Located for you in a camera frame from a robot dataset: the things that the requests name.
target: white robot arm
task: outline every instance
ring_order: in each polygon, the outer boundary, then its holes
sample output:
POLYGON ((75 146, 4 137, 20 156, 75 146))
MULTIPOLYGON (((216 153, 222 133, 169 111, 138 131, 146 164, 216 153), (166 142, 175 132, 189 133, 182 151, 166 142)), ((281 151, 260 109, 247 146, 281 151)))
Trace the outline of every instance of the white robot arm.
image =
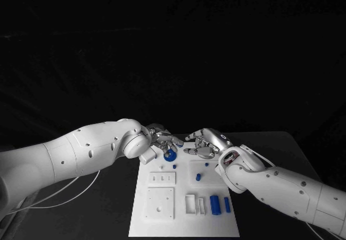
POLYGON ((219 156, 215 171, 235 193, 250 190, 255 198, 280 212, 346 238, 343 191, 275 166, 247 146, 234 146, 212 128, 196 131, 186 140, 195 138, 196 148, 183 151, 205 159, 219 156))
POLYGON ((159 124, 144 127, 133 119, 87 125, 58 139, 0 152, 0 220, 19 202, 59 181, 88 175, 113 165, 117 158, 138 157, 146 165, 157 146, 167 157, 180 141, 159 124))

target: black background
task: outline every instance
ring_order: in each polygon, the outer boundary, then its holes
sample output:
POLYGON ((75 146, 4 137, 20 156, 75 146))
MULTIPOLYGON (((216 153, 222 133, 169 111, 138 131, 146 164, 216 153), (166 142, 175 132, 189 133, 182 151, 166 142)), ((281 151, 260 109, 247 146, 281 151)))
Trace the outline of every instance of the black background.
POLYGON ((26 0, 0 11, 2 142, 121 118, 173 134, 287 131, 346 190, 345 1, 26 0))

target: small blue object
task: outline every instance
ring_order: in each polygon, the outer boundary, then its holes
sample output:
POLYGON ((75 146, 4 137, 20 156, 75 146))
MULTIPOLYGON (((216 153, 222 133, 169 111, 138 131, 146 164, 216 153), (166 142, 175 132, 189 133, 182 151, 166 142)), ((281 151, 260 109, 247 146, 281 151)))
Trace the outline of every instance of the small blue object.
POLYGON ((229 208, 229 198, 225 196, 225 211, 231 213, 231 208, 229 208))
POLYGON ((173 162, 177 158, 177 153, 172 149, 167 152, 169 152, 169 156, 166 157, 163 155, 163 158, 167 162, 173 162))
POLYGON ((211 196, 211 214, 212 215, 222 214, 219 197, 216 195, 211 196))

